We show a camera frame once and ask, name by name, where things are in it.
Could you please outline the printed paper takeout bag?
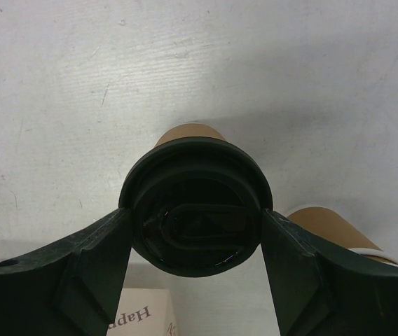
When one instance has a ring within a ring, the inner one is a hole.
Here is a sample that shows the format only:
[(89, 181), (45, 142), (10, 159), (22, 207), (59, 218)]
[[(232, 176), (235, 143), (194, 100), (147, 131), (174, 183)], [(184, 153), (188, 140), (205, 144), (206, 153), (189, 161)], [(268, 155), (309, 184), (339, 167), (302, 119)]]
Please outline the printed paper takeout bag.
[(177, 336), (177, 320), (168, 289), (124, 288), (107, 336)]

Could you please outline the brown paper coffee cup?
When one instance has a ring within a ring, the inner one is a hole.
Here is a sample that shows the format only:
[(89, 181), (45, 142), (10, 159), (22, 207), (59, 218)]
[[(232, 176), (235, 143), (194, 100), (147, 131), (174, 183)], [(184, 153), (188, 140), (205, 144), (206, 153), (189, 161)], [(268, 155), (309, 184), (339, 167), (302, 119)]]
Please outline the brown paper coffee cup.
[(206, 137), (213, 138), (222, 141), (226, 139), (213, 127), (198, 122), (188, 122), (182, 125), (178, 125), (166, 131), (155, 144), (155, 148), (159, 147), (169, 141), (177, 139), (189, 138), (189, 137)]

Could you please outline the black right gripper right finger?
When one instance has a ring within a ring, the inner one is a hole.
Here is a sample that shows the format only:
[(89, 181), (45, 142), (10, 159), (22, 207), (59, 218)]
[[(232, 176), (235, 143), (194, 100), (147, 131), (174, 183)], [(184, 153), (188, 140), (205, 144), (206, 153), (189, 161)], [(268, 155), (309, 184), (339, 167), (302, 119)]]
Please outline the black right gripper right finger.
[(398, 267), (264, 210), (261, 248), (281, 335), (398, 335)]

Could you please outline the black plastic cup lid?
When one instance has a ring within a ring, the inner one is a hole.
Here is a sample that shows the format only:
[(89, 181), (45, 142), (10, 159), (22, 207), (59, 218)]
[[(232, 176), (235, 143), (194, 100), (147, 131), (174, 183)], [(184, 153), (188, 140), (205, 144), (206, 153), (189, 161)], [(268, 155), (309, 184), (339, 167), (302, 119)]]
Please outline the black plastic cup lid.
[(118, 205), (132, 219), (132, 246), (158, 269), (210, 277), (246, 261), (273, 208), (258, 164), (233, 144), (203, 136), (154, 147), (130, 170)]

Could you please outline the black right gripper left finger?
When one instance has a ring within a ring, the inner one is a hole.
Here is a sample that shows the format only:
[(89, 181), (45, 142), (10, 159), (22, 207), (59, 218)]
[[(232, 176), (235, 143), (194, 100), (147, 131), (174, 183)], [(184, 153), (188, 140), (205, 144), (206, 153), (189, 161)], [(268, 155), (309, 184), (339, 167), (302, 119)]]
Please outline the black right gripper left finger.
[(0, 335), (105, 335), (131, 249), (130, 212), (0, 262)]

